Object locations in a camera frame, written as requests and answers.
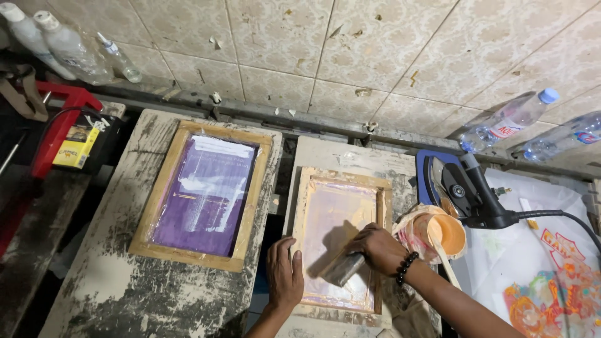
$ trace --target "metal rail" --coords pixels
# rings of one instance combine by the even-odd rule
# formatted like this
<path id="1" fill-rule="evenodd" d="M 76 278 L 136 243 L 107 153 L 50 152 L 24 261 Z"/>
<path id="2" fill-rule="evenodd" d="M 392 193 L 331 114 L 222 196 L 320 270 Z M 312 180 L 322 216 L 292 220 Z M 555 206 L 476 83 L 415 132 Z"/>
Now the metal rail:
<path id="1" fill-rule="evenodd" d="M 340 120 L 338 118 L 297 112 L 290 115 L 285 109 L 275 115 L 275 107 L 258 105 L 238 100 L 222 99 L 214 103 L 209 95 L 192 91 L 179 90 L 174 87 L 159 87 L 147 84 L 133 84 L 127 81 L 117 84 L 90 87 L 92 93 L 102 100 L 121 102 L 128 106 L 152 108 L 158 110 L 177 111 L 179 114 L 213 117 L 219 121 L 236 120 L 237 123 L 260 124 L 264 127 L 289 132 L 295 135 L 332 135 L 349 139 L 357 139 L 367 146 L 369 143 L 383 143 L 409 149 L 405 152 L 416 152 L 429 149 L 453 155 L 462 155 L 456 140 L 431 137 L 399 129 L 379 126 L 369 132 L 363 123 Z M 476 155 L 481 162 L 501 165 L 502 170 L 518 169 L 538 173 L 562 174 L 575 179 L 592 180 L 601 177 L 601 168 L 552 159 L 542 164 L 514 159 L 506 149 L 492 147 L 485 153 Z"/>

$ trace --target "human arm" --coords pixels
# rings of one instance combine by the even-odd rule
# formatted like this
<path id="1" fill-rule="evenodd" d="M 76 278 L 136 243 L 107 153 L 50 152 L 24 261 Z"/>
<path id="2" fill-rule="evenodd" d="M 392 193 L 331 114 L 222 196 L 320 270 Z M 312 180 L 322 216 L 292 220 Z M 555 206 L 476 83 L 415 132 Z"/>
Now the human arm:
<path id="1" fill-rule="evenodd" d="M 372 223 L 348 244 L 360 251 L 383 275 L 395 277 L 409 252 L 390 233 Z M 511 325 L 432 271 L 422 260 L 414 261 L 404 282 L 414 288 L 463 338 L 524 338 Z"/>
<path id="2" fill-rule="evenodd" d="M 305 289 L 301 251 L 294 253 L 292 264 L 288 249 L 296 242 L 286 237 L 275 242 L 267 252 L 269 303 L 245 338 L 274 338 L 294 307 L 301 301 Z"/>

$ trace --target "black cable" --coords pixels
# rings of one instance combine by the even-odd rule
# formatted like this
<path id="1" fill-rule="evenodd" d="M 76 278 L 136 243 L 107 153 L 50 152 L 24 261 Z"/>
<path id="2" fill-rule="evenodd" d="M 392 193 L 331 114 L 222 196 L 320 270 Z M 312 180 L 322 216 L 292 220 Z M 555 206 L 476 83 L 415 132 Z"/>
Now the black cable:
<path id="1" fill-rule="evenodd" d="M 52 122 L 54 122 L 56 120 L 57 117 L 59 117 L 62 113 L 65 113 L 67 111 L 72 111 L 72 110 L 79 110 L 81 112 L 87 112 L 89 114 L 95 115 L 99 120 L 102 119 L 102 115 L 100 115 L 100 113 L 98 111 L 96 111 L 95 109 L 92 108 L 88 108 L 86 106 L 81 106 L 81 107 L 69 107 L 69 108 L 65 108 L 61 111 L 59 111 L 58 113 L 56 113 L 53 117 L 51 117 L 46 124 L 44 125 L 44 129 L 41 132 L 41 138 L 40 141 L 37 144 L 37 147 L 35 148 L 35 153 L 34 153 L 34 157 L 32 160 L 32 164 L 35 162 L 35 159 L 37 159 L 38 153 L 40 152 L 40 147 L 42 142 L 44 141 L 44 137 L 46 136 L 46 132 L 48 131 L 48 129 L 50 128 L 50 126 L 52 125 Z"/>
<path id="2" fill-rule="evenodd" d="M 543 216 L 565 216 L 567 218 L 571 218 L 576 223 L 580 224 L 581 227 L 584 228 L 584 230 L 591 237 L 591 239 L 595 243 L 595 246 L 601 253 L 601 242 L 599 242 L 597 235 L 595 235 L 593 230 L 591 228 L 589 228 L 589 226 L 586 223 L 584 223 L 580 218 L 578 218 L 572 214 L 568 214 L 567 212 L 565 212 L 563 210 L 534 210 L 534 211 L 516 212 L 516 215 L 520 220 L 522 220 L 524 218 L 543 217 Z"/>

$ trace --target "hand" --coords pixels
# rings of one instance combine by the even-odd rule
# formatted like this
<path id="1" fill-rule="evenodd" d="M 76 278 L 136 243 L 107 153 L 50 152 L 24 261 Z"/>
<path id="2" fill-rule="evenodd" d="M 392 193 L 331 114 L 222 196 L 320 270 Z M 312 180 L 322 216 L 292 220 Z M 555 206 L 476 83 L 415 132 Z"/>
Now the hand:
<path id="1" fill-rule="evenodd" d="M 267 252 L 267 279 L 269 281 L 269 302 L 277 309 L 288 311 L 300 303 L 305 289 L 302 276 L 302 254 L 298 250 L 288 258 L 288 249 L 296 243 L 292 237 L 275 242 Z"/>
<path id="2" fill-rule="evenodd" d="M 376 223 L 367 224 L 346 250 L 364 253 L 374 269 L 389 277 L 397 275 L 397 269 L 409 255 L 401 243 Z"/>

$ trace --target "tiled wall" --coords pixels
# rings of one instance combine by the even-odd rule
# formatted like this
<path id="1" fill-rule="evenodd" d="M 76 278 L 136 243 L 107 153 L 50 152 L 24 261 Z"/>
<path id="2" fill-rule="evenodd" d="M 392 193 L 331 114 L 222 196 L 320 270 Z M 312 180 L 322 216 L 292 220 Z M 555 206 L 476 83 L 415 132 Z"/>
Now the tiled wall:
<path id="1" fill-rule="evenodd" d="M 145 81 L 447 137 L 561 99 L 512 146 L 601 109 L 597 0 L 20 0 L 117 41 Z M 209 40 L 213 37 L 219 47 Z"/>

